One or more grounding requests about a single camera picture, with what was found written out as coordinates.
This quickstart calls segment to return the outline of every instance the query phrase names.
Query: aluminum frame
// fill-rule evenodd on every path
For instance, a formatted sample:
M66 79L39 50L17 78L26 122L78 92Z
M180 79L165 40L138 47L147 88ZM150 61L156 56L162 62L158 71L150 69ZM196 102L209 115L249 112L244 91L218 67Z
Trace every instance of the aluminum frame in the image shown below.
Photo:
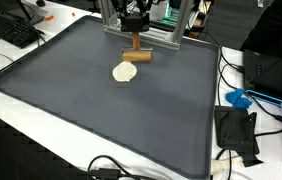
M174 32L150 28L148 32L140 33L141 41L171 50L179 50L184 30L189 21L193 1L183 0L181 2L178 20ZM130 33L121 32L120 20L112 6L111 0L99 0L100 11L104 30L118 36L132 38Z

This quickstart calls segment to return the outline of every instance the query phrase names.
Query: keyboard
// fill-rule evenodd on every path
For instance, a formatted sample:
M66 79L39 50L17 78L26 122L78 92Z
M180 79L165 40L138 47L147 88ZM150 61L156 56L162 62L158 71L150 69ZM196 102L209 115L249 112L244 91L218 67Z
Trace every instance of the keyboard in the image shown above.
M37 30L30 24L0 14L0 39L19 48L24 48L38 40L38 38Z

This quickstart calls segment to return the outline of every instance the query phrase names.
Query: wire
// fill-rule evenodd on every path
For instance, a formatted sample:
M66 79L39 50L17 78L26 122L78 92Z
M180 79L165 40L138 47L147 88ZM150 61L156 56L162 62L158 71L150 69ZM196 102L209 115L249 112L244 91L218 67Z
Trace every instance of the wire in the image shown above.
M222 156L222 154L223 154L225 151L226 151L226 149L222 149L222 150L218 153L218 155L215 157L215 159L216 159L216 160L219 160L220 157Z
M95 157L95 158L90 162L90 164L89 164L89 166L88 166L88 171L87 171L87 172L90 172L91 166L92 166L92 164L94 163L94 161L96 161L97 159L100 159L100 158L109 159L109 160L112 161L121 171L123 171L126 175L132 175L132 174L129 173L127 170L125 170L114 158L112 158L111 156L107 156L107 155L100 155L100 156Z
M219 64L218 64L218 70L219 70L219 73L220 73L220 77L222 78L222 80L232 89L237 89L236 87L230 85L226 80L225 78L223 77L222 73L221 73L221 68L220 68L220 65L221 65L221 56L219 58Z
M229 63L229 61L224 57L222 48L220 49L220 52L221 52L221 57L222 57L222 59L223 59L227 64L231 64L231 63ZM238 72L243 73L243 70L242 70L243 67L242 67L242 66L239 66L239 65L236 65L236 64L231 64L230 66L231 66L233 69L237 70Z
M137 7L137 5L138 5L138 3L137 2L135 2L135 5L133 6L133 8L130 10L130 12L129 13L131 13L133 10L134 10L134 8L135 7Z
M220 77L219 77L219 80L218 80L218 103L219 103L219 106L221 106L221 100L220 100L220 82L221 82L221 77L222 77L222 74L223 74L223 71L224 69L229 66L230 64L226 64L225 66L223 66L221 72L220 72Z
M130 177L132 179L135 179L135 180L139 180L139 179L146 179L146 180L155 180L153 178L149 178L149 177L146 177L146 176L140 176L140 175L133 175L131 173L129 173L127 170L125 170L119 163L117 160L115 160L113 157L111 156L108 156L108 155L100 155L100 156L97 156L95 157L89 164L88 166L88 170L87 170L87 175L88 173L91 171L91 167L92 167L92 164L100 159L100 158L106 158L108 160L110 160L111 162L113 162L121 171L123 171L125 174L124 175L121 175L121 177Z
M207 6L207 2L205 1L205 0L203 0L203 5L204 5L204 7L205 7L205 14L207 15L208 14L208 6ZM207 19L207 31L206 31L206 33L209 33L209 18ZM207 35L208 34L206 34L205 36L204 36L204 38L203 38L203 41L205 41L205 39L207 38Z
M232 173L232 156L231 156L231 150L229 150L229 176L228 176L228 180L231 179L231 173Z
M8 56L6 56L6 55L4 55L4 54L0 54L0 56L3 56L3 57L5 57L5 58L9 59L9 61L11 61L11 62L14 62L11 58L9 58Z
M27 4L24 4L24 3L22 3L24 6L26 6L26 7L28 7L30 10L31 10L31 12L32 12L32 16L30 17L30 20L32 20L33 19L33 17L34 17L34 9L32 8L32 7L30 7L29 5L27 5Z
M214 37L209 33L209 32L201 32L201 34L207 34L207 35L209 35L210 37L211 37L211 39L218 45L218 46L220 46L220 44L218 43L218 41L216 41L215 39L214 39Z
M37 39L37 43L38 43L38 47L40 47L41 45L40 45L40 33L39 33L39 31L37 30L37 29L35 29L35 32L37 33L37 36L38 36L38 39Z
M191 30L190 22L189 21L188 21L188 28Z
M258 102L258 100L256 100L253 96L251 96L251 95L249 95L249 94L247 94L247 93L245 93L245 95L246 95L249 99L253 100L253 101L259 106L259 108L260 108L263 112L265 112L265 113L268 114L269 116L273 117L274 119L277 119L277 117L276 117L275 114L272 114L272 113L270 113L269 111L267 111L267 110Z
M122 175L121 177L130 177L130 178L133 178L133 179L155 180L153 178L149 178L149 177L146 177L146 176L140 176L140 175Z
M42 31L39 31L39 30L37 30L38 32L39 32L39 37L40 37L40 39L42 39L42 41L43 42L47 42L42 36L41 36L41 34L44 34Z
M266 133L256 134L255 137L274 135L274 134L279 134L279 133L282 133L282 129L279 130L279 131L274 131L274 132L266 132Z
M16 21L22 21L22 22L24 22L24 18L22 18L22 17L19 17L19 16L17 16L17 15L14 15L14 14L12 14L12 13L9 13L9 12L7 12L7 11L0 11L0 13L1 14L4 14L4 15L9 15L10 17L12 17L13 19L15 19Z
M264 109L264 107L263 107L253 96L251 96L251 95L249 95L249 94L247 94L247 93L245 93L245 95L246 95L248 98L252 99L252 100L259 106L259 108L260 108L263 112L265 112L265 113L267 113L269 116L272 116L273 118L275 118L275 115L272 114L272 113L270 113L270 112L267 111L266 109Z

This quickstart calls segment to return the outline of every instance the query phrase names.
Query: gray mat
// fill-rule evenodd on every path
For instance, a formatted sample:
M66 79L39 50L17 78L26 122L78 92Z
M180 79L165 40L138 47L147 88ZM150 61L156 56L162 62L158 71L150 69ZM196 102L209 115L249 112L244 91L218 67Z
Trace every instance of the gray mat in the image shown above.
M0 73L0 91L207 179L218 47L190 40L178 52L154 47L153 61L135 64L137 76L118 83L112 69L131 40L105 33L99 21L84 17L22 57Z

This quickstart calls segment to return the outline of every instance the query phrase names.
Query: desk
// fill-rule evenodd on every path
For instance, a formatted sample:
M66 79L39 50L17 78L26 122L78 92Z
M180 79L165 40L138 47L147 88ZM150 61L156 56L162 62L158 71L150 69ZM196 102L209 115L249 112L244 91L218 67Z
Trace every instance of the desk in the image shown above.
M28 2L35 4L35 0L28 0ZM36 28L47 34L45 37L47 40L51 39L80 17L91 14L87 11L51 2L46 2L46 4L43 9L53 14L55 18L51 21L43 21L37 24ZM25 49L18 49L0 40L0 53L17 60L27 52L35 49L36 46L37 44L33 43ZM242 64L242 53L228 48L223 48L223 53L228 61L235 64ZM7 59L0 57L0 69L4 68L9 63ZM236 87L243 86L241 83L243 82L242 75L238 74L233 69L226 69L224 76L228 79L229 83ZM220 89L221 97L231 90L223 83ZM230 106L224 99L222 99L222 105ZM277 107L265 103L262 103L262 105L271 112L280 113ZM249 112L258 113L256 133L274 131L282 128L282 124L268 117L255 105L249 109ZM147 175L157 179L185 179L134 152L1 93L0 119L68 162L85 170L89 162L95 156L106 154L116 158L119 162L129 167L127 170L131 171L133 174ZM220 148L216 145L215 132L213 133L212 157L215 157L220 151ZM282 134L260 137L257 140L261 150L258 158L265 163L250 168L244 168L242 164L236 165L233 169L232 179L282 180ZM97 161L95 166L113 167L107 160ZM224 171L215 176L215 179L225 179L226 177L227 171Z

